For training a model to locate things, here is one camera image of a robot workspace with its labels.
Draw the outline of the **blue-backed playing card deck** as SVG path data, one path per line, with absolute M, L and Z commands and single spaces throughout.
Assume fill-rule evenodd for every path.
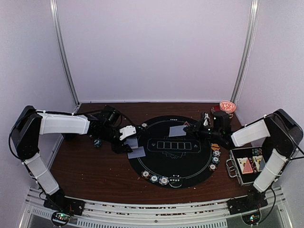
M 124 142 L 125 145 L 129 145 L 131 149 L 137 149 L 138 148 L 138 140 L 136 137 L 129 137 Z

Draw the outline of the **dealt blue-backed card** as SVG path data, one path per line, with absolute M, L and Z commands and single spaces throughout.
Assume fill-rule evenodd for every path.
M 186 127 L 186 125 L 171 126 L 169 128 L 169 137 L 185 136 L 187 134 L 184 131 Z
M 132 152 L 128 153 L 127 156 L 128 159 L 135 159 L 135 158 L 145 157 L 146 154 L 144 148 L 141 146 L 134 149 Z

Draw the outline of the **orange big blind button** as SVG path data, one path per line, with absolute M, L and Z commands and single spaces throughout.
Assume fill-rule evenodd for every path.
M 219 151 L 220 150 L 220 146 L 216 143 L 211 144 L 211 149 L 213 151 Z

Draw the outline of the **white blue poker chip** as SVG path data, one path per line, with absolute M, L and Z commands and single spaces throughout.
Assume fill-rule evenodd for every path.
M 219 157 L 221 155 L 220 151 L 213 151 L 213 156 Z
M 159 178 L 159 184 L 165 186 L 169 183 L 168 177 L 162 176 Z

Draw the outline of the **green blue poker chip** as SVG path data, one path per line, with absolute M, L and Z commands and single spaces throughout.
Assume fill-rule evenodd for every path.
M 212 157 L 212 163 L 213 164 L 219 164 L 219 162 L 220 162 L 220 158 L 219 157 L 217 157 L 217 156 Z
M 159 177 L 157 175 L 150 176 L 150 182 L 157 183 L 159 181 Z

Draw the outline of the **clear round dealer button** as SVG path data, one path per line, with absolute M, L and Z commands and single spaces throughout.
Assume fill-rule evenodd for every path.
M 183 185 L 183 178 L 180 175 L 172 175 L 169 177 L 169 185 L 172 188 L 180 188 Z

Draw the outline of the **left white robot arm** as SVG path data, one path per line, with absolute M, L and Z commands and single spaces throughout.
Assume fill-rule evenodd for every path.
M 50 171 L 48 163 L 55 155 L 50 150 L 60 137 L 87 135 L 95 143 L 109 142 L 115 153 L 131 152 L 131 147 L 125 141 L 139 132 L 138 126 L 132 121 L 121 126 L 118 120 L 129 118 L 108 105 L 82 113 L 38 110 L 27 105 L 11 128 L 8 145 L 11 153 L 23 163 L 45 193 L 50 204 L 58 211 L 64 211 L 68 207 L 68 200 Z

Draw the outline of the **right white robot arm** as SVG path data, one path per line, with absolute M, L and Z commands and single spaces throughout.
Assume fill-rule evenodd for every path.
M 213 125 L 207 118 L 184 128 L 187 134 L 197 140 L 210 139 L 227 150 L 235 150 L 248 143 L 263 140 L 261 150 L 266 166 L 253 182 L 256 191 L 244 198 L 246 209 L 254 209 L 262 201 L 264 193 L 278 179 L 285 166 L 292 160 L 292 155 L 299 148 L 304 138 L 304 131 L 283 109 L 231 130 L 231 119 L 223 111 L 213 114 Z

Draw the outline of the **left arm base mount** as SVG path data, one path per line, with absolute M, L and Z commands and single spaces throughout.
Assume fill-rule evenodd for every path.
M 51 222 L 56 227 L 67 225 L 73 216 L 81 216 L 84 211 L 85 202 L 79 199 L 67 198 L 64 193 L 46 195 L 43 206 L 54 210 L 51 214 Z

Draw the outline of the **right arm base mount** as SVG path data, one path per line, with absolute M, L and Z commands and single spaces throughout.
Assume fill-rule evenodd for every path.
M 254 199 L 253 196 L 230 198 L 227 207 L 230 215 L 240 214 L 243 222 L 247 225 L 257 225 L 262 220 L 261 209 L 268 205 L 267 200 L 262 197 Z

